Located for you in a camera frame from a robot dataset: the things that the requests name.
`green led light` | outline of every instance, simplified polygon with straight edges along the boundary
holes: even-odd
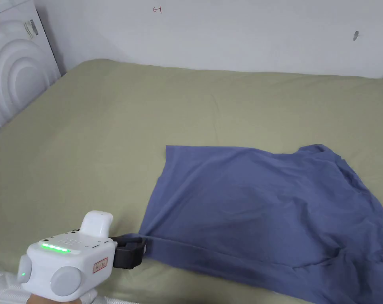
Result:
[[[45,247],[46,249],[49,249],[49,250],[53,250],[53,251],[57,251],[57,252],[61,252],[61,253],[70,252],[69,249],[66,249],[66,248],[60,248],[60,247],[58,247],[58,246],[54,246],[54,245],[50,245],[50,244],[45,244],[45,243],[42,244],[42,247]]]

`mattress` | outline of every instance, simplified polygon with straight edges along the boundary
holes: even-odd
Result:
[[[166,145],[292,153],[322,143],[383,205],[383,80],[161,68],[95,60],[0,131],[0,270],[93,209],[137,232]],[[99,293],[141,303],[303,303],[145,259]]]

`red marking on wall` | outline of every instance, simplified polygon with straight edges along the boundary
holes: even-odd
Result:
[[[108,258],[105,258],[105,259],[102,259],[100,262],[97,262],[96,264],[94,264],[93,273],[96,273],[97,271],[105,268],[107,266],[107,261],[108,261]]]
[[[162,14],[162,9],[161,9],[161,6],[160,6],[160,5],[159,5],[159,8],[158,8],[158,9],[156,9],[156,8],[154,7],[153,11],[154,11],[154,12],[156,12],[156,11],[160,11],[161,14]]]

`label on headboard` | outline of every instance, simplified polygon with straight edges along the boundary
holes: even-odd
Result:
[[[24,28],[31,40],[34,39],[35,36],[38,36],[38,30],[33,19],[24,22]]]

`blue t-shirt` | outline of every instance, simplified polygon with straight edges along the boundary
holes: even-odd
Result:
[[[317,304],[383,304],[383,208],[322,145],[168,146],[139,234],[173,267]]]

